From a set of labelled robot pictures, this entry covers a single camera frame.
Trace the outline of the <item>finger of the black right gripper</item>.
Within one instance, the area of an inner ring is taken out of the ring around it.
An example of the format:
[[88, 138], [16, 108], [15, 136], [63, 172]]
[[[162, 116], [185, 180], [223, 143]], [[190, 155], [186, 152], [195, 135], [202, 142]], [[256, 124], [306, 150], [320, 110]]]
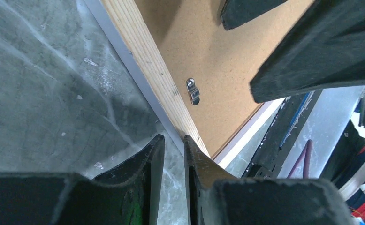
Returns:
[[285, 2], [286, 0], [227, 0], [221, 10], [221, 23], [225, 30], [232, 30]]
[[365, 85], [365, 0], [316, 0], [250, 82], [256, 103]]

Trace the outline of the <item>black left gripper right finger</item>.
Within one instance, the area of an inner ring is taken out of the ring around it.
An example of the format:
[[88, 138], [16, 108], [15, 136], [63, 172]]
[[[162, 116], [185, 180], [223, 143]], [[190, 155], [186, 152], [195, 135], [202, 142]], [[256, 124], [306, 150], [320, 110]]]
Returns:
[[237, 178], [184, 137], [191, 225], [351, 225], [335, 186], [323, 179]]

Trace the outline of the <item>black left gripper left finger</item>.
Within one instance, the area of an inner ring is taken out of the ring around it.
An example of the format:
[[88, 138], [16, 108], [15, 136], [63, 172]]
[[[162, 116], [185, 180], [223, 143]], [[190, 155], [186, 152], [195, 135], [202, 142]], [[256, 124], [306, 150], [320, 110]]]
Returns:
[[154, 225], [165, 138], [93, 179], [78, 173], [0, 172], [0, 225]]

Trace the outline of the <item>brown backing board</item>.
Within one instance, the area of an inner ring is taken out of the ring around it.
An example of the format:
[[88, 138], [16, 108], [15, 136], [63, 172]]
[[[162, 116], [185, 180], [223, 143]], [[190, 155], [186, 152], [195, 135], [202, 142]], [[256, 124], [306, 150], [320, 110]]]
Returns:
[[[258, 109], [249, 82], [311, 3], [287, 0], [227, 31], [221, 0], [136, 1], [212, 158]], [[191, 103], [188, 78], [199, 89], [198, 105]]]

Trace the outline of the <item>white wooden picture frame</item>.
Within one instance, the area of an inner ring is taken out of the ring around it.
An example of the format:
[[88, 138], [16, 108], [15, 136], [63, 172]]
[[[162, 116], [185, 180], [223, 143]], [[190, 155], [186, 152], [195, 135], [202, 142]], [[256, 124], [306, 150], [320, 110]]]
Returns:
[[184, 151], [183, 137], [191, 135], [208, 155], [135, 1], [87, 0], [85, 4], [178, 150]]

